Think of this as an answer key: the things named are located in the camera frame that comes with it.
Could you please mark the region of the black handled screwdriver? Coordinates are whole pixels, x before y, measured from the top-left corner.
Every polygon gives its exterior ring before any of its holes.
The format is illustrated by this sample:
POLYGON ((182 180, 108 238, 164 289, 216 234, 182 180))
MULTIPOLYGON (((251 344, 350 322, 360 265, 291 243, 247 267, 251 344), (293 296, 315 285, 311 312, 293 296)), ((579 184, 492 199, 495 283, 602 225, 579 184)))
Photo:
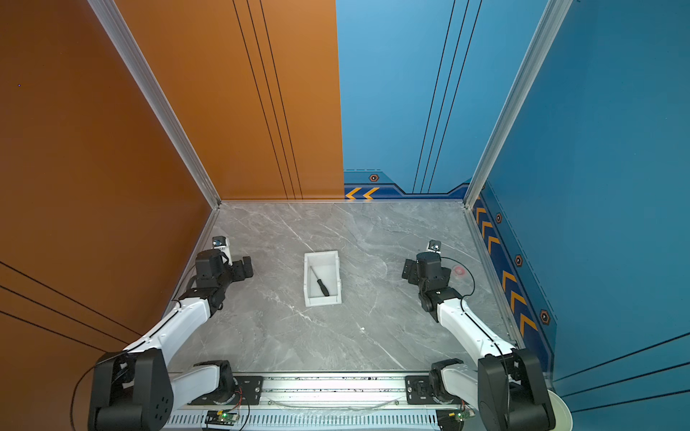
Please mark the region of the black handled screwdriver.
POLYGON ((327 286, 325 285, 325 282, 316 274, 316 271, 314 270, 313 267, 309 267, 311 270, 312 274, 316 278, 316 283, 318 287, 320 288, 320 291, 322 292, 323 296, 329 297, 330 296, 330 291, 328 290, 327 286))

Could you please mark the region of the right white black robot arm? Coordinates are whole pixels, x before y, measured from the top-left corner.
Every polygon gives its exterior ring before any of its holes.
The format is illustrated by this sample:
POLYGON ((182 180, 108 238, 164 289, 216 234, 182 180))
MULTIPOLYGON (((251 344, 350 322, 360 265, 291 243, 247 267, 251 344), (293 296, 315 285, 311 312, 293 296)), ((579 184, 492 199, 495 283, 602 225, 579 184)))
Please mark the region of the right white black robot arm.
POLYGON ((442 403, 458 399, 478 410, 487 430, 555 430, 553 393, 537 356, 502 339, 470 308, 465 295, 449 285, 441 243, 406 260, 402 278, 418 287, 422 309, 462 345, 472 366, 459 359, 429 370, 431 393, 442 403))

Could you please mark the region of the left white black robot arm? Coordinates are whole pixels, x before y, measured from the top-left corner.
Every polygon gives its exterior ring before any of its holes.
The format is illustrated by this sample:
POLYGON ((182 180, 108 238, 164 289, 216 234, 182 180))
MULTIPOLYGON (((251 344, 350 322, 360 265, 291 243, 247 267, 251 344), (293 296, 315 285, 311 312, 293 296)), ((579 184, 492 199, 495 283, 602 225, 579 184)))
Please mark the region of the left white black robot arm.
POLYGON ((88 409, 90 430, 160 430, 174 411, 199 397, 235 396, 226 360, 197 364, 178 377, 168 365, 206 321, 222 310, 227 288, 253 276, 252 260, 231 260, 219 247, 201 251, 196 273, 174 309, 120 352, 107 352, 86 370, 93 377, 88 409))

